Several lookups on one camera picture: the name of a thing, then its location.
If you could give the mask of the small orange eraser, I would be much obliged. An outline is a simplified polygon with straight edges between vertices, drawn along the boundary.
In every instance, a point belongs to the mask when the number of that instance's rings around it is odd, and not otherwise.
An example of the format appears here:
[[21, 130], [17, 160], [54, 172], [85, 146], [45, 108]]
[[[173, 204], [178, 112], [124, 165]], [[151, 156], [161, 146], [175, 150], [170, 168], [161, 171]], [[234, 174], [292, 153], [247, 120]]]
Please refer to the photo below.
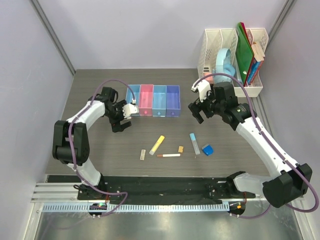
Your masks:
[[183, 153], [183, 151], [184, 151], [184, 147], [183, 147], [183, 146], [179, 146], [179, 147], [178, 147], [178, 152], [179, 152], [179, 153]]

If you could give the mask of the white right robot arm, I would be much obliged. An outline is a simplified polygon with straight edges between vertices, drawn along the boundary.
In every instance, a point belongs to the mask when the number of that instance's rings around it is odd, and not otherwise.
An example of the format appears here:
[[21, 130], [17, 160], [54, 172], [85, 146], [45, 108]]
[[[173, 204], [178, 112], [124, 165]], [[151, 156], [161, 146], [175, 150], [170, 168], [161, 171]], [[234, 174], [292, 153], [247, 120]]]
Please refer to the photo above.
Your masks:
[[191, 91], [199, 97], [188, 105], [193, 117], [199, 123], [204, 119], [219, 115], [222, 120], [242, 136], [266, 166], [269, 175], [259, 176], [240, 171], [230, 175], [226, 184], [226, 193], [233, 198], [243, 192], [264, 196], [275, 208], [303, 196], [307, 193], [312, 176], [311, 167], [299, 164], [290, 157], [262, 126], [252, 105], [239, 103], [234, 86], [229, 82], [215, 85], [206, 80], [193, 83]]

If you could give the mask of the blue capped highlighter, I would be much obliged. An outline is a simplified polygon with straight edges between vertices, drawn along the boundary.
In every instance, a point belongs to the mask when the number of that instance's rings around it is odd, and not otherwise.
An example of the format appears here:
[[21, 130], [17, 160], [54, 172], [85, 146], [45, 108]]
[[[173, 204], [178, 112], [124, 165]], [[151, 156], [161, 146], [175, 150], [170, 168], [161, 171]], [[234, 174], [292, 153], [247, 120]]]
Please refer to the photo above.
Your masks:
[[191, 140], [191, 143], [192, 143], [192, 146], [193, 146], [195, 154], [199, 155], [200, 154], [200, 149], [199, 149], [195, 134], [194, 133], [190, 133], [189, 136], [190, 136], [190, 140]]

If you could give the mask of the yellow highlighter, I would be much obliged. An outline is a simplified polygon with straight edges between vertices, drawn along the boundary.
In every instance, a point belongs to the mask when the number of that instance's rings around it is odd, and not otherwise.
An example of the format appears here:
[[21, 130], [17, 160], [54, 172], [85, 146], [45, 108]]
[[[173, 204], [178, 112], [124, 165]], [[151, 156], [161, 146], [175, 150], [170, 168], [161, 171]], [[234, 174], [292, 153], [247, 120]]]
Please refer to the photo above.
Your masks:
[[153, 147], [151, 148], [151, 150], [149, 151], [149, 154], [151, 156], [153, 156], [155, 154], [155, 152], [157, 151], [157, 149], [159, 148], [159, 146], [162, 144], [162, 142], [164, 141], [165, 137], [163, 135], [161, 135], [157, 141], [155, 142], [155, 144], [153, 145]]

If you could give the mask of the pink cube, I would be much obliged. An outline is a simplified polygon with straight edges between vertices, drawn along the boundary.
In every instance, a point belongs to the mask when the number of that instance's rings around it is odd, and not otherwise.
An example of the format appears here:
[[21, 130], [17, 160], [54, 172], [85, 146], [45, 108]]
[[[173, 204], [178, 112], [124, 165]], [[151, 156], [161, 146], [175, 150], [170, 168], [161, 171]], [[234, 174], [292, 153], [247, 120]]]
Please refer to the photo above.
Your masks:
[[205, 72], [205, 73], [203, 73], [203, 77], [206, 77], [205, 80], [206, 80], [207, 82], [209, 82], [210, 84], [214, 84], [214, 83], [215, 83], [214, 77], [211, 75], [210, 72]]

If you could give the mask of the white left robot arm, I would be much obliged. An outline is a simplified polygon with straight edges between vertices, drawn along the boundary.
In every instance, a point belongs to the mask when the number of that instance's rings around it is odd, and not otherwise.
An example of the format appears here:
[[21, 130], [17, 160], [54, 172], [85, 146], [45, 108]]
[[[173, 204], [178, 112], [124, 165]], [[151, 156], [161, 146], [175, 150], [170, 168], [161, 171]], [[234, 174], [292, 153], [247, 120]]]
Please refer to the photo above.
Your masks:
[[93, 198], [100, 200], [107, 188], [104, 176], [90, 160], [88, 130], [100, 118], [107, 117], [114, 133], [123, 132], [131, 126], [131, 115], [137, 114], [136, 96], [131, 101], [118, 101], [118, 92], [111, 87], [103, 87], [101, 93], [94, 93], [85, 106], [67, 120], [58, 120], [54, 124], [52, 156], [70, 167], [89, 189]]

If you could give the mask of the blue pencil sharpener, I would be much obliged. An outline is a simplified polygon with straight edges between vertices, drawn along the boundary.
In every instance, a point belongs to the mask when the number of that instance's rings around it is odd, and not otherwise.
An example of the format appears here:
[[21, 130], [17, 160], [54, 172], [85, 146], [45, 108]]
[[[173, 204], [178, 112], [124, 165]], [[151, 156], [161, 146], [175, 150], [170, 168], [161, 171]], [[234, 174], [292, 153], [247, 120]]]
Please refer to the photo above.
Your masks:
[[202, 152], [208, 157], [214, 153], [214, 149], [210, 144], [205, 144], [201, 147]]

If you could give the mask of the white brown-capped pen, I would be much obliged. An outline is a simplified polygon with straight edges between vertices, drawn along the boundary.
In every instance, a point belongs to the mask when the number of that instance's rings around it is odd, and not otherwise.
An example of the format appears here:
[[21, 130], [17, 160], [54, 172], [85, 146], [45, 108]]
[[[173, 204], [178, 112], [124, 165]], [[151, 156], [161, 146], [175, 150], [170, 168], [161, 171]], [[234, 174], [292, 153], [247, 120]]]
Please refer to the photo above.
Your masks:
[[167, 154], [157, 154], [158, 158], [173, 158], [173, 157], [181, 157], [181, 153], [167, 153]]

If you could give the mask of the blue pink drawer organizer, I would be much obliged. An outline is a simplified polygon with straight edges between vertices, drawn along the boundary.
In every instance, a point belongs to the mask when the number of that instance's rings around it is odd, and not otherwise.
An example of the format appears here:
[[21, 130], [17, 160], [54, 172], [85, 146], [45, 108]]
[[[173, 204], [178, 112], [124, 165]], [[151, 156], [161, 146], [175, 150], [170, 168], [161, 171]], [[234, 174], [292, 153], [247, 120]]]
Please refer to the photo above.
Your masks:
[[133, 117], [172, 117], [181, 115], [180, 87], [178, 85], [131, 84], [126, 90], [125, 100], [129, 104], [133, 98], [139, 109]]

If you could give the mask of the light blue headphones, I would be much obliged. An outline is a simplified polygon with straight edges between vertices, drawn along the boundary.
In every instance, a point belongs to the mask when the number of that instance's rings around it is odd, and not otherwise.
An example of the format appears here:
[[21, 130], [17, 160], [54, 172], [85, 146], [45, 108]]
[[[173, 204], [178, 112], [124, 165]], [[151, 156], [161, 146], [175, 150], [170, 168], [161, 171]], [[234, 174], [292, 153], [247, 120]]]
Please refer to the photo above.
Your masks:
[[[215, 61], [214, 72], [227, 74], [233, 77], [235, 76], [236, 69], [233, 67], [231, 63], [231, 51], [229, 48], [221, 48], [218, 51]], [[232, 82], [232, 79], [225, 75], [215, 75], [213, 79], [215, 84], [221, 82]]]

